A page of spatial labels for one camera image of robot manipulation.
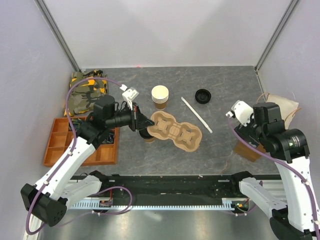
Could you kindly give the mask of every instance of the yellow camouflage cloth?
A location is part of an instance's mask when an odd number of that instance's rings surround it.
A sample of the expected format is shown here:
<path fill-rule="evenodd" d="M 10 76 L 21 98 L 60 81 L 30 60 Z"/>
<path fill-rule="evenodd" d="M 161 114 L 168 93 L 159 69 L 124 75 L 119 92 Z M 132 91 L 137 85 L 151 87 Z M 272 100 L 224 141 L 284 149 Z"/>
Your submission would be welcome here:
<path fill-rule="evenodd" d="M 90 77 L 107 78 L 102 70 L 93 70 L 86 72 L 73 72 L 69 83 L 70 88 L 82 79 Z M 68 108 L 70 116 L 83 114 L 91 111 L 94 108 L 94 103 L 98 97 L 107 94 L 107 81 L 106 80 L 88 80 L 81 83 L 71 93 L 68 100 Z M 66 109 L 64 109 L 64 116 L 67 116 Z"/>

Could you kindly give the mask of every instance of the black cup lid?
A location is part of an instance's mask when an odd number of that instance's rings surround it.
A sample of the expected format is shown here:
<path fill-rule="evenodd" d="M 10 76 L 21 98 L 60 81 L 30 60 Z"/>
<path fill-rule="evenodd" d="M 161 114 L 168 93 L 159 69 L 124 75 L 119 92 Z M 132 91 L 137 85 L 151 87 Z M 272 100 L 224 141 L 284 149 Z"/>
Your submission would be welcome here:
<path fill-rule="evenodd" d="M 211 93 L 207 89 L 199 89 L 195 93 L 195 100 L 200 104 L 207 104 L 211 99 Z"/>
<path fill-rule="evenodd" d="M 142 130 L 139 131 L 139 134 L 140 136 L 143 138 L 143 139 L 152 139 L 153 136 L 151 136 L 147 130 L 147 128 L 144 128 Z"/>

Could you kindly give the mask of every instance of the wall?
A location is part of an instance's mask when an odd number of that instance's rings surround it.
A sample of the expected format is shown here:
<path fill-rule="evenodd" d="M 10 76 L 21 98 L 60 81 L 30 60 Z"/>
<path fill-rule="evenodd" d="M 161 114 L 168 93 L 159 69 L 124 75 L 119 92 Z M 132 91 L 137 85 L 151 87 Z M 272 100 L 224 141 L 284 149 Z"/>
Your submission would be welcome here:
<path fill-rule="evenodd" d="M 253 66 L 290 0 L 45 0 L 81 68 Z"/>
<path fill-rule="evenodd" d="M 311 152 L 311 175 L 320 201 L 320 1 L 300 1 L 260 76 L 265 91 L 299 102 L 290 127 L 301 129 Z"/>
<path fill-rule="evenodd" d="M 46 168 L 53 118 L 62 114 L 72 68 L 33 0 L 0 1 L 0 233 L 22 239 L 20 195 Z"/>

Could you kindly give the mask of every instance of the white stick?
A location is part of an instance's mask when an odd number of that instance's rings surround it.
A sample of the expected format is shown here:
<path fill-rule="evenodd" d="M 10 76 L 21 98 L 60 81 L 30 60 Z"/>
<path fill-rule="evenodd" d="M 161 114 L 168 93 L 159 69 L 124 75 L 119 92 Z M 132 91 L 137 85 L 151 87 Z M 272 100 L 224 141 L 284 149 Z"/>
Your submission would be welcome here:
<path fill-rule="evenodd" d="M 194 115 L 196 115 L 196 117 L 203 123 L 206 129 L 208 129 L 209 132 L 212 134 L 211 128 L 208 126 L 205 120 L 203 120 L 202 117 L 200 117 L 200 115 L 196 112 L 196 110 L 194 110 L 194 108 L 190 106 L 190 104 L 183 97 L 181 97 L 181 100 L 185 103 L 185 105 L 187 105 L 190 108 L 190 110 L 194 113 Z"/>

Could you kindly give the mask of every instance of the wooden tray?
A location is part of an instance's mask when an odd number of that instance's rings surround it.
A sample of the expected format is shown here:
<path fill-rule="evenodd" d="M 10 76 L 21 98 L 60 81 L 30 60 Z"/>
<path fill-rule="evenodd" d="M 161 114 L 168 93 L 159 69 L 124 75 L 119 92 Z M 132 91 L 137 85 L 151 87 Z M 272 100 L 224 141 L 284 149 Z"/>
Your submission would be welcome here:
<path fill-rule="evenodd" d="M 86 117 L 77 116 L 72 118 L 86 119 Z M 110 165 L 117 163 L 119 128 L 117 127 L 111 131 L 114 133 L 114 143 L 100 145 L 98 149 L 83 162 L 82 166 Z M 55 118 L 46 147 L 43 165 L 52 167 L 69 147 L 73 138 L 72 131 L 69 131 L 68 119 L 66 117 Z"/>

